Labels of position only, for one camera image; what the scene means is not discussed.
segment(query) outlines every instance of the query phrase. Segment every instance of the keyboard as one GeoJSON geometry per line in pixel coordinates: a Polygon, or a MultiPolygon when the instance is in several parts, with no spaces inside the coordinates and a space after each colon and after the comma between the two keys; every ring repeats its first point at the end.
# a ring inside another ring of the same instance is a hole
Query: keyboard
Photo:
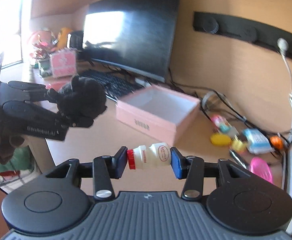
{"type": "Polygon", "coordinates": [[[106,96],[114,101],[117,101],[119,97],[143,88],[143,86],[138,83],[129,83],[123,78],[116,77],[107,72],[90,69],[80,75],[83,77],[89,77],[101,84],[105,89],[106,96]]]}

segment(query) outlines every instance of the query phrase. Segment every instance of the yellow object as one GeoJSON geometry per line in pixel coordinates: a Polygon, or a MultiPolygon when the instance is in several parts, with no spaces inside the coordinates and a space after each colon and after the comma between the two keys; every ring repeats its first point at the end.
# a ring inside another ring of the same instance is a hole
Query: yellow object
{"type": "Polygon", "coordinates": [[[276,149],[282,150],[284,148],[283,141],[278,136],[272,136],[269,140],[276,149]]]}
{"type": "Polygon", "coordinates": [[[210,141],[216,146],[228,146],[231,143],[231,138],[222,133],[213,133],[210,141]]]}
{"type": "Polygon", "coordinates": [[[61,28],[59,35],[58,35],[58,42],[56,47],[58,49],[63,49],[67,46],[67,39],[68,34],[71,33],[73,30],[67,27],[61,28]]]}
{"type": "Polygon", "coordinates": [[[246,150],[248,141],[244,135],[239,135],[238,137],[235,136],[233,139],[233,142],[231,144],[231,149],[233,149],[235,152],[241,153],[246,150]]]}

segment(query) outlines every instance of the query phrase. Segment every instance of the desk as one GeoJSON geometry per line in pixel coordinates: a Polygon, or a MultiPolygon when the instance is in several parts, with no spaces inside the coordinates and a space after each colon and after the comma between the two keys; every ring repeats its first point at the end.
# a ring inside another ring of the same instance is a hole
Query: desk
{"type": "MultiPolygon", "coordinates": [[[[35,73],[35,81],[44,83],[35,73]]],[[[49,102],[42,102],[42,106],[57,111],[57,107],[49,102]]],[[[107,101],[107,111],[100,115],[90,128],[70,128],[64,142],[47,140],[51,156],[56,165],[70,159],[77,158],[80,162],[91,162],[101,155],[114,155],[121,146],[135,148],[139,145],[150,146],[159,141],[119,122],[115,117],[115,102],[107,101]]],[[[212,123],[199,114],[192,125],[175,143],[182,155],[195,155],[206,162],[217,162],[220,158],[230,158],[227,147],[216,147],[210,143],[213,131],[212,123]]],[[[274,161],[271,155],[263,155],[267,161],[274,161]]],[[[272,167],[274,182],[281,186],[281,165],[272,167]]],[[[180,194],[185,180],[177,180],[170,166],[151,170],[126,170],[119,180],[112,180],[116,193],[126,191],[172,191],[180,194]]],[[[211,193],[215,186],[214,178],[206,178],[204,195],[211,193]]],[[[92,179],[83,179],[81,189],[92,195],[92,179]]]]}

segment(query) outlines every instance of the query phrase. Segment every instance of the ribbed gray plate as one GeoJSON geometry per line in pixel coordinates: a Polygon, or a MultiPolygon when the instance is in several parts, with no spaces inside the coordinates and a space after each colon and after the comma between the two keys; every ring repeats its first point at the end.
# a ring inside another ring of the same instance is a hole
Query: ribbed gray plate
{"type": "Polygon", "coordinates": [[[121,192],[114,201],[97,203],[80,225],[65,233],[30,237],[11,231],[2,239],[38,240],[39,238],[41,240],[292,239],[285,232],[268,236],[242,236],[227,231],[212,220],[201,204],[184,201],[176,192],[121,192]]]}

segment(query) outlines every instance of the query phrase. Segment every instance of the blue and white package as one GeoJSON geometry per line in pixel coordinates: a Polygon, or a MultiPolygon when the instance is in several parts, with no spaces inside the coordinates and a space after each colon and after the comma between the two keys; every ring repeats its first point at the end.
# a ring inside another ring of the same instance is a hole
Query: blue and white package
{"type": "Polygon", "coordinates": [[[248,151],[253,154],[272,152],[268,139],[257,129],[245,129],[242,132],[248,140],[248,151]]]}

